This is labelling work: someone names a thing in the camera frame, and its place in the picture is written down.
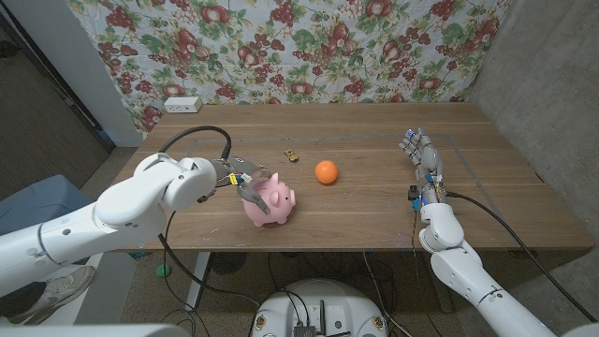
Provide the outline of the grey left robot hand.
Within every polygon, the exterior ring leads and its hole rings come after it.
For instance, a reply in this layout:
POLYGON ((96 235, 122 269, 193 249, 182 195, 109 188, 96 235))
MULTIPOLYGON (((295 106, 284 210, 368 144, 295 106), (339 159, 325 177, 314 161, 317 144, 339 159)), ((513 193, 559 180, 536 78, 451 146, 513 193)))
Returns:
POLYGON ((271 177, 271 173, 264 166, 235 155, 230 155, 227 159, 214 159, 211 163, 217 174, 216 187, 232 185, 230 174, 241 177, 242 182, 237 184, 238 195, 243 200, 255 204, 264 214, 270 214, 270 208, 266 201, 251 186, 251 182, 258 178, 269 179, 271 177))

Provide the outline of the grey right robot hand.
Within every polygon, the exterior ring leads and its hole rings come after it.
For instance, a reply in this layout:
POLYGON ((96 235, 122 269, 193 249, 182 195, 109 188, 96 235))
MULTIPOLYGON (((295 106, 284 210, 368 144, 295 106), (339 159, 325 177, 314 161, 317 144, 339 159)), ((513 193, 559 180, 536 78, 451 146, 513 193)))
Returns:
POLYGON ((411 187, 411 198, 418 192, 424 205, 445 203, 446 191, 443 187, 444 163, 440 152, 432 144, 431 138, 422 128, 408 129, 399 146, 415 166, 416 182, 411 187))

